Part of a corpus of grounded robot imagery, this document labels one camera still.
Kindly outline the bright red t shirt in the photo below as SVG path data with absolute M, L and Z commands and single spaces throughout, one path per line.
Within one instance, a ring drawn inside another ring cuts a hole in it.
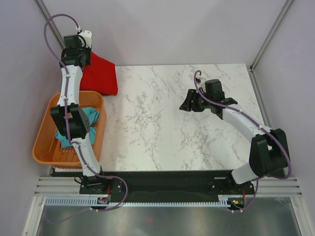
M 80 90 L 91 90 L 103 96 L 117 95 L 118 82 L 115 64 L 91 53 L 91 65 L 83 69 Z

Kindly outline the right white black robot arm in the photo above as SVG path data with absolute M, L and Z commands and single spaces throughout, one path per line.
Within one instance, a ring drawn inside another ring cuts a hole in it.
M 243 188 L 243 183 L 274 176 L 277 171 L 290 166 L 284 131 L 261 125 L 250 117 L 236 100 L 225 97 L 218 79 L 207 80 L 202 87 L 189 89 L 179 109 L 185 112 L 203 112 L 209 109 L 249 141 L 249 160 L 233 170 L 231 178 L 225 181 L 228 192 L 238 193 Z

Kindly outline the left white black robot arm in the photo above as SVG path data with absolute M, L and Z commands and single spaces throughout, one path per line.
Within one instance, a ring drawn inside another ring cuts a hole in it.
M 79 91 L 83 69 L 91 64 L 92 33 L 84 30 L 64 37 L 65 49 L 58 57 L 62 72 L 62 88 L 57 105 L 50 115 L 62 136 L 75 149 L 81 162 L 83 175 L 95 177 L 101 167 L 94 154 L 91 141 L 91 124 L 80 106 Z

